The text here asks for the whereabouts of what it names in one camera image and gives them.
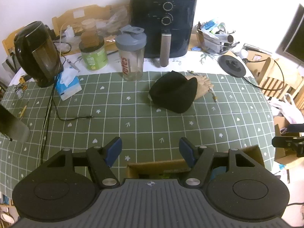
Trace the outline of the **cardboard box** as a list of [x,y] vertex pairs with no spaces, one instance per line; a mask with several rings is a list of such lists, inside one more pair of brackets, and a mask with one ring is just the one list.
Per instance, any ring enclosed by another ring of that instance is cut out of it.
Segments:
[[128,164],[126,178],[128,179],[175,179],[183,178],[187,172],[194,170],[196,174],[208,174],[218,167],[227,170],[229,166],[229,153],[214,152],[211,148],[191,149],[186,153],[187,160],[171,160]]

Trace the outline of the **wooden chair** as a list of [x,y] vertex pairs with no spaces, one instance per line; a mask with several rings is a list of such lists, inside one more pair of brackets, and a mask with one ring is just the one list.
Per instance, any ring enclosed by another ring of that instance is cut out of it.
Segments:
[[286,93],[292,98],[296,97],[303,87],[303,76],[287,64],[267,58],[257,82],[265,96],[282,100]]

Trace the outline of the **blue tissue pack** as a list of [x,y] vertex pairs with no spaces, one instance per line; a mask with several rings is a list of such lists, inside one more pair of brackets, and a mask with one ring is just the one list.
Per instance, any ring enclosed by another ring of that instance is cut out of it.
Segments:
[[78,71],[72,67],[64,68],[56,81],[56,90],[62,101],[67,100],[82,90]]

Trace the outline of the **black kettle base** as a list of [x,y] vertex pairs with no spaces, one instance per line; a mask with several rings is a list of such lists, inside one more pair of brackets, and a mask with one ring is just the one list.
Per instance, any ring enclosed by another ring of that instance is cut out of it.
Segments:
[[217,62],[222,70],[232,77],[242,78],[246,75],[244,65],[235,57],[230,55],[222,55],[219,56]]

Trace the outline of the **green lid jar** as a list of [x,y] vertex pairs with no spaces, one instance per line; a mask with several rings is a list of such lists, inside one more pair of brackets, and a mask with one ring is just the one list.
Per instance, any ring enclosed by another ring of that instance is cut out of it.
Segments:
[[79,49],[85,67],[89,71],[97,71],[105,67],[108,63],[107,52],[105,50],[105,40],[97,32],[95,19],[87,19],[81,22],[83,32]]

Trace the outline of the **grey lid shaker bottle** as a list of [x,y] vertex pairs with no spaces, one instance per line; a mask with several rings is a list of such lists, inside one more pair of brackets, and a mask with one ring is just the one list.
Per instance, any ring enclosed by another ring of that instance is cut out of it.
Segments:
[[143,74],[147,36],[143,28],[126,25],[119,30],[115,44],[119,50],[122,73],[126,80],[137,81]]

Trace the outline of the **glass bowl of clutter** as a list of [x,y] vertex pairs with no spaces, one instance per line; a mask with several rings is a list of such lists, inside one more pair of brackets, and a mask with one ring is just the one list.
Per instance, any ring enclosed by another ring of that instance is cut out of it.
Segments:
[[224,55],[235,48],[237,42],[233,34],[229,32],[224,22],[217,23],[214,20],[208,22],[198,22],[196,25],[196,36],[201,49],[211,55]]

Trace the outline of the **black electric kettle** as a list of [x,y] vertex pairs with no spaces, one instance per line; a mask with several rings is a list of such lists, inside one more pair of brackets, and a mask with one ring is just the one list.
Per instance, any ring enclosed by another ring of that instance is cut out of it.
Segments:
[[41,21],[22,28],[14,38],[14,48],[20,66],[41,88],[52,85],[63,71],[59,52]]

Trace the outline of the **wooden rack behind table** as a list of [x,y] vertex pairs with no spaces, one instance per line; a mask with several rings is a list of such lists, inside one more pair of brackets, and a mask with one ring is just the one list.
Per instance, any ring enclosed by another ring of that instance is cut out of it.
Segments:
[[53,17],[53,29],[56,36],[63,36],[64,31],[71,26],[74,37],[68,39],[63,37],[62,41],[70,43],[72,46],[69,54],[80,52],[78,47],[81,42],[81,34],[84,32],[83,21],[93,19],[97,28],[97,34],[105,39],[106,51],[117,50],[114,36],[118,30],[129,22],[128,5],[89,5],[70,9],[59,17]]

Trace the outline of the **dark blue air fryer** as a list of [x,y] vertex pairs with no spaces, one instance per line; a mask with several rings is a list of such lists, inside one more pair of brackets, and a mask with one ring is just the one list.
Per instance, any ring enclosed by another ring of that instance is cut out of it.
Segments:
[[130,24],[144,29],[145,58],[170,58],[187,53],[197,0],[130,0]]

